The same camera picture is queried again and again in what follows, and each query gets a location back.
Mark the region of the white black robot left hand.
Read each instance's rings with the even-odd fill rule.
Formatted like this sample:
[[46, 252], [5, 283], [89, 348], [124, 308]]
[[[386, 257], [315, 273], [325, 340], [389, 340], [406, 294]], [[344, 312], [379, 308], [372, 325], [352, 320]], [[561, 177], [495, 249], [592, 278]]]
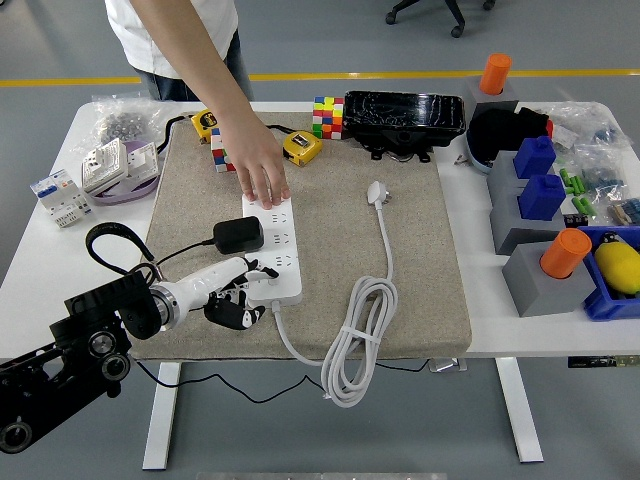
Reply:
[[177, 282], [156, 283], [151, 291], [161, 312], [161, 329], [174, 328], [190, 311], [203, 308], [210, 322], [233, 330], [246, 330], [262, 317], [266, 308], [249, 307], [244, 288], [256, 279], [278, 277], [276, 270], [258, 260], [233, 257]]

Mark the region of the person's hand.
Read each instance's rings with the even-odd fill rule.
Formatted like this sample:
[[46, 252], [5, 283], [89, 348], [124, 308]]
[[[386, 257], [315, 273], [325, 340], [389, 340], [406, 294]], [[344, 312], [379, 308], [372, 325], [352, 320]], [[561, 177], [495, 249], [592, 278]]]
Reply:
[[220, 115], [223, 145], [234, 165], [243, 195], [265, 210], [291, 196], [282, 147], [252, 110]]

